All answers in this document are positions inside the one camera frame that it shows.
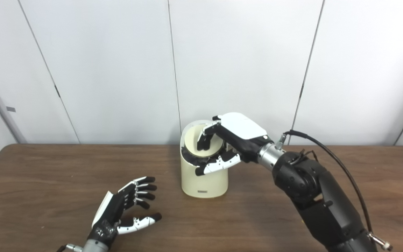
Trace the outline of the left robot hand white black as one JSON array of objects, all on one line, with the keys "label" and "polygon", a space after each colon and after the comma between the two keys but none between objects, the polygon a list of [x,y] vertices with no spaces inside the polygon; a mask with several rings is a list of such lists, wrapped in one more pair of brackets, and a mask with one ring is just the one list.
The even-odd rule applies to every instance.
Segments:
[{"label": "left robot hand white black", "polygon": [[118,235],[137,232],[160,221],[163,218],[161,213],[121,220],[125,211],[134,206],[150,208],[146,200],[155,199],[151,193],[157,190],[154,182],[155,177],[144,176],[128,182],[117,193],[108,191],[92,221],[83,251],[109,252]]}]

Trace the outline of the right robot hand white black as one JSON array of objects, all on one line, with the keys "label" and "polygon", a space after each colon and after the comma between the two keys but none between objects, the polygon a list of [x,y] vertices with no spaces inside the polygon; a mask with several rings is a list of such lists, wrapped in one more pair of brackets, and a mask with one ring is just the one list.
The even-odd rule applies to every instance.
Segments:
[{"label": "right robot hand white black", "polygon": [[197,176],[229,169],[240,162],[254,162],[273,171],[278,160],[275,142],[267,131],[242,113],[226,113],[213,117],[197,139],[197,150],[208,150],[211,139],[217,135],[232,149],[222,153],[214,161],[208,161],[195,169]]}]

